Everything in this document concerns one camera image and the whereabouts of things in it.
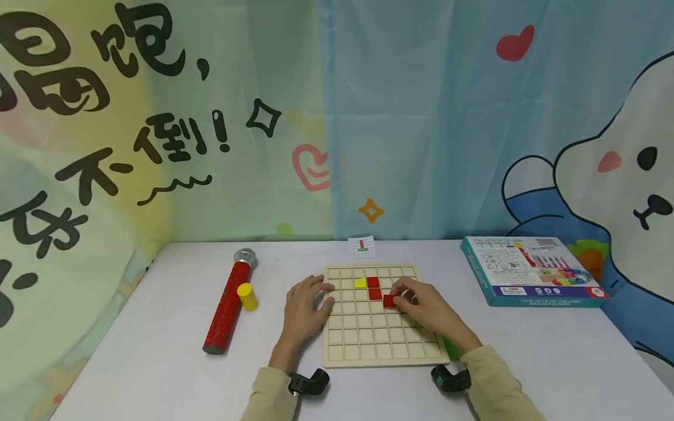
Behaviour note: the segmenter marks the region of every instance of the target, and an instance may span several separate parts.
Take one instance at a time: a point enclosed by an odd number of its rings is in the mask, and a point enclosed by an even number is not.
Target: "silver microphone head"
[[[257,265],[257,257],[251,249],[241,249],[234,253],[234,261],[242,261],[252,268]]]

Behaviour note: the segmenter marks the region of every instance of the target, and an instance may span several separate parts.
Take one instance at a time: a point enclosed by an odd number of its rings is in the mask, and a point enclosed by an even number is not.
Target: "yellow block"
[[[237,294],[246,311],[253,311],[257,308],[257,297],[255,297],[255,291],[253,291],[251,284],[246,282],[245,284],[239,285]]]

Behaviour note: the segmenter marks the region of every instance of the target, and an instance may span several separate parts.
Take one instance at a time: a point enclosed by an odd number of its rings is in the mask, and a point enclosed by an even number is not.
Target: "pink cheek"
[[[598,172],[609,172],[613,171],[616,168],[620,166],[620,164],[623,163],[623,158],[620,158],[620,155],[618,155],[617,152],[614,151],[608,151],[603,158],[601,158],[601,161],[599,161],[599,165],[596,167],[596,170]]]

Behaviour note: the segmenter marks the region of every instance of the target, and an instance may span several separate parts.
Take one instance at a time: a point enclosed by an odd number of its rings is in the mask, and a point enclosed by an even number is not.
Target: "pattern card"
[[[349,238],[348,253],[351,255],[351,259],[375,257],[374,236]]]

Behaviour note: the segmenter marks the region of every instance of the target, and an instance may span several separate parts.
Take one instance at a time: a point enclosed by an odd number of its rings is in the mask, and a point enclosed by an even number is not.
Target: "black clamp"
[[[323,393],[329,382],[330,376],[328,376],[325,371],[318,368],[310,379],[307,379],[303,375],[293,373],[290,376],[288,390],[295,396],[317,396]]]
[[[431,370],[433,382],[443,392],[453,393],[470,387],[470,373],[463,370],[453,375],[445,366],[435,366]]]

